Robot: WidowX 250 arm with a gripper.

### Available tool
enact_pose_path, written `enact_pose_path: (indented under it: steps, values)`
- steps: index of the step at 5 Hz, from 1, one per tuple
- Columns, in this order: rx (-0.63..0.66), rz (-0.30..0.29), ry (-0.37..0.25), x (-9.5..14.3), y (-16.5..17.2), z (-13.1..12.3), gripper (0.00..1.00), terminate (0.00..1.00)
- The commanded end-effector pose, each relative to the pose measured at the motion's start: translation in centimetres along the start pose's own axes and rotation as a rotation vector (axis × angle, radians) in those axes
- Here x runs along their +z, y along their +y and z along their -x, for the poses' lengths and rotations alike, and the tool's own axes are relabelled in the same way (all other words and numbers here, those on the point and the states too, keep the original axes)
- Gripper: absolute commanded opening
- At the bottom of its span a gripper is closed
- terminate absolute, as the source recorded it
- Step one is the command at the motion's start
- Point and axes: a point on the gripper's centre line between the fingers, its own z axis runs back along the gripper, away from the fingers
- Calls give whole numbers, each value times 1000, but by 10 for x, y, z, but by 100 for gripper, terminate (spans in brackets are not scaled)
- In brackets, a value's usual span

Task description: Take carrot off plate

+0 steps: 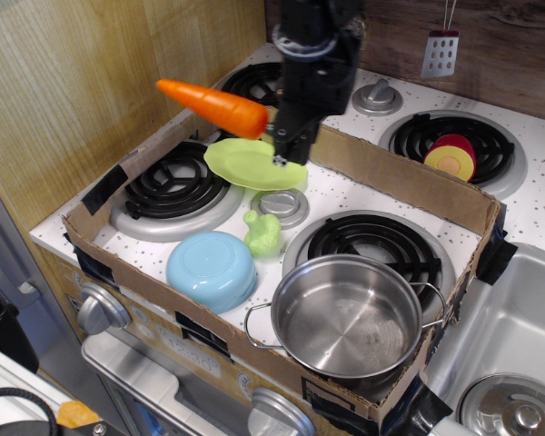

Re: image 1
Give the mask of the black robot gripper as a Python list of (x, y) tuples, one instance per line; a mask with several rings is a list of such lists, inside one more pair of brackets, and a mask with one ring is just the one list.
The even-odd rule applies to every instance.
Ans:
[(272, 32), (282, 54), (282, 93), (272, 122), (274, 165), (305, 166), (321, 122), (345, 112), (366, 25), (349, 22), (340, 29), (323, 29), (322, 38), (308, 45), (298, 40), (304, 30), (304, 25), (295, 30), (277, 25)]

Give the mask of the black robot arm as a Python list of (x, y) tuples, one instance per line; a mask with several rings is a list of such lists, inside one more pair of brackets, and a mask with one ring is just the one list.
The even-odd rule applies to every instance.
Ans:
[(365, 36), (363, 1), (282, 1), (272, 40), (282, 54), (275, 164), (307, 163), (322, 121), (342, 115)]

